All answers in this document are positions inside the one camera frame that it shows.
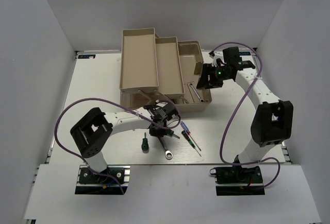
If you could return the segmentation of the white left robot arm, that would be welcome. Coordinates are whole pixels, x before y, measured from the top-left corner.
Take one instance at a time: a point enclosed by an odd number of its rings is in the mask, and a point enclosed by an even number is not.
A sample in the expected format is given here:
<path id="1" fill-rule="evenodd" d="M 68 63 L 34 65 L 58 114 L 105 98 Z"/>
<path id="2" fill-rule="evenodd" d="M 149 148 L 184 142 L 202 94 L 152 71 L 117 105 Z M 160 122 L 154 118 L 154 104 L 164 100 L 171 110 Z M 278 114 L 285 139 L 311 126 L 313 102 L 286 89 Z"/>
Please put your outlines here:
<path id="1" fill-rule="evenodd" d="M 166 135 L 168 122 L 179 117 L 178 110 L 171 103 L 161 102 L 136 110 L 117 113 L 103 112 L 92 108 L 70 130 L 70 134 L 81 154 L 90 166 L 91 176 L 97 182 L 108 179 L 109 169 L 102 149 L 111 135 L 148 129 L 151 136 Z"/>

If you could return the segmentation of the blue red handled screwdriver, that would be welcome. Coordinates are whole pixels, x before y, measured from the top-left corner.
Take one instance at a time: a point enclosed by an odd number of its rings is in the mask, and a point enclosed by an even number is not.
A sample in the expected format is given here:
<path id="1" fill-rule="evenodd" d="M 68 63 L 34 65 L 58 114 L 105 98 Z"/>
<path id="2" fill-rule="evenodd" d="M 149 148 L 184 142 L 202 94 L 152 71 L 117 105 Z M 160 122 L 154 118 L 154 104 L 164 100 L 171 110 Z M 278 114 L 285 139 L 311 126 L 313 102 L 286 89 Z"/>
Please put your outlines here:
<path id="1" fill-rule="evenodd" d="M 195 144 L 195 146 L 197 146 L 197 148 L 199 149 L 199 151 L 202 151 L 201 148 L 196 143 L 196 141 L 194 140 L 193 136 L 191 135 L 191 132 L 190 132 L 189 128 L 187 127 L 187 125 L 183 121 L 180 122 L 180 125 L 183 128 L 183 130 L 187 133 L 187 135 L 190 138 L 190 140 Z"/>

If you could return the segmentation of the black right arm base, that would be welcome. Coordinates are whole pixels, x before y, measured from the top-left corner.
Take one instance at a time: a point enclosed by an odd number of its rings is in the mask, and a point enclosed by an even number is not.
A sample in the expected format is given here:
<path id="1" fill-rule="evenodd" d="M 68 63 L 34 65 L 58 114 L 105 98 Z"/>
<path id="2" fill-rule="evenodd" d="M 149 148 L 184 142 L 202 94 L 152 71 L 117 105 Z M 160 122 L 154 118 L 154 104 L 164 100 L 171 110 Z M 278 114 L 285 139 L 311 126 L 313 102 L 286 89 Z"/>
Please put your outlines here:
<path id="1" fill-rule="evenodd" d="M 216 178 L 217 184 L 260 184 L 263 183 L 259 166 L 244 168 L 242 166 L 214 167 L 209 171 Z"/>

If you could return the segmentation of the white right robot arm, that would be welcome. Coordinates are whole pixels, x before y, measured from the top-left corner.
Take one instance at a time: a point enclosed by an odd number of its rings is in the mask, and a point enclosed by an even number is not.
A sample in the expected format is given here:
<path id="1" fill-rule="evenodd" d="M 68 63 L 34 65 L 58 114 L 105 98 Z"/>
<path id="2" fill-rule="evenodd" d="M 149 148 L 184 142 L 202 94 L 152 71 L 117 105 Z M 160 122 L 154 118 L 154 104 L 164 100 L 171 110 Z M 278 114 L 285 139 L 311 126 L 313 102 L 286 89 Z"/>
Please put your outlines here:
<path id="1" fill-rule="evenodd" d="M 224 81 L 233 80 L 244 90 L 256 112 L 251 124 L 251 140 L 232 163 L 233 177 L 245 182 L 251 177 L 250 168 L 266 161 L 265 155 L 291 136 L 293 104 L 277 97 L 263 82 L 260 67 L 251 60 L 243 60 L 238 47 L 229 47 L 218 56 L 209 53 L 212 63 L 204 63 L 197 89 L 216 89 Z"/>

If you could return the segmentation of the large chrome ratchet wrench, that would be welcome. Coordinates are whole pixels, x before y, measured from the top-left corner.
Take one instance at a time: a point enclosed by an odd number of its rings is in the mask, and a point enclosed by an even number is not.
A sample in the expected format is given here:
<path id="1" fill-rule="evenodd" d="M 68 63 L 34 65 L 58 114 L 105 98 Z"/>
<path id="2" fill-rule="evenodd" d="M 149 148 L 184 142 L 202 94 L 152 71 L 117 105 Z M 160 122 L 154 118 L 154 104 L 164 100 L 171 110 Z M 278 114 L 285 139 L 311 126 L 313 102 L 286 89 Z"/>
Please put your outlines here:
<path id="1" fill-rule="evenodd" d="M 167 160 L 171 160 L 173 158 L 173 153 L 170 152 L 170 150 L 168 149 L 168 147 L 166 146 L 164 140 L 162 137 L 158 137 L 158 140 L 162 146 L 162 148 L 164 149 L 164 153 L 165 153 L 165 157 Z"/>

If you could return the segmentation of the small chrome wrench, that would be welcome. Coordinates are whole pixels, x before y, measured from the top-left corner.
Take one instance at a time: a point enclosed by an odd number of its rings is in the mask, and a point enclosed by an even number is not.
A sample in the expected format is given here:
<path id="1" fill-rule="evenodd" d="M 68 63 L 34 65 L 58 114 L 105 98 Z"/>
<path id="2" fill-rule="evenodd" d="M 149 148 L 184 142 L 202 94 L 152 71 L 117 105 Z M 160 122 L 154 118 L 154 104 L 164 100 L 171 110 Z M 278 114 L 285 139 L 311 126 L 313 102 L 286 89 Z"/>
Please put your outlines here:
<path id="1" fill-rule="evenodd" d="M 204 99 L 201 97 L 201 95 L 198 93 L 197 89 L 194 87 L 193 83 L 189 83 L 189 87 L 192 89 L 192 91 L 195 93 L 195 95 L 197 96 L 197 98 L 199 99 L 199 101 L 201 103 L 204 102 Z"/>

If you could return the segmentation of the beige plastic toolbox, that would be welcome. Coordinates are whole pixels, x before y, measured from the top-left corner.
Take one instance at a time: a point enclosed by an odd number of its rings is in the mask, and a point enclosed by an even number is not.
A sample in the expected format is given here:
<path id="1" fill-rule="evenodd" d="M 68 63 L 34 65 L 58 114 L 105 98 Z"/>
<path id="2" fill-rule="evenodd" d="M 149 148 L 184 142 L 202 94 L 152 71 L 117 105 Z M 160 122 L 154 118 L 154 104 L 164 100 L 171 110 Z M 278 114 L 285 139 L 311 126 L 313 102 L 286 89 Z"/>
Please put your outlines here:
<path id="1" fill-rule="evenodd" d="M 196 88 L 204 63 L 198 41 L 160 37 L 154 28 L 122 31 L 121 105 L 137 109 L 169 99 L 181 112 L 204 111 L 212 102 L 209 90 Z M 204 99 L 201 103 L 189 83 Z"/>

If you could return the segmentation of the black green precision screwdriver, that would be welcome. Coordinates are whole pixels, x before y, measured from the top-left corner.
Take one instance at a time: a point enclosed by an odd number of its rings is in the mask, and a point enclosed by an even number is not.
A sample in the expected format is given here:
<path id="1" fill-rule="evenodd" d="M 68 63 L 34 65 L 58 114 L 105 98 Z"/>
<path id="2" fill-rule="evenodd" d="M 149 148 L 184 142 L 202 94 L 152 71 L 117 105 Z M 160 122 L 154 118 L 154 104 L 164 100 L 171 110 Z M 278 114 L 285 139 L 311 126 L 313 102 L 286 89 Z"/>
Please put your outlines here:
<path id="1" fill-rule="evenodd" d="M 183 135 L 183 137 L 188 141 L 188 143 L 190 144 L 190 146 L 198 153 L 198 155 L 201 157 L 201 154 L 198 152 L 194 142 L 191 140 L 191 138 L 189 138 L 187 132 L 185 130 L 183 130 L 181 132 L 181 134 Z"/>

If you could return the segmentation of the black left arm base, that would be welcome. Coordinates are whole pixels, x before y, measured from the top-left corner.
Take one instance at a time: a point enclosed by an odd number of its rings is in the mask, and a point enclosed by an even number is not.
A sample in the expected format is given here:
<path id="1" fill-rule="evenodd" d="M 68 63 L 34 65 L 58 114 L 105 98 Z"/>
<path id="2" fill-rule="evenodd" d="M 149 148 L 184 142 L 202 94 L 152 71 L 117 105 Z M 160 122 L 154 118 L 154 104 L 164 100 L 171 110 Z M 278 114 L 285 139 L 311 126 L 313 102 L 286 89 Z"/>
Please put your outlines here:
<path id="1" fill-rule="evenodd" d="M 124 167 L 112 167 L 108 166 L 108 168 L 101 172 L 100 174 L 93 173 L 87 167 L 81 167 L 78 173 L 78 183 L 80 184 L 102 184 L 102 185 L 117 185 L 116 180 L 120 183 L 124 183 L 125 177 L 125 170 Z"/>

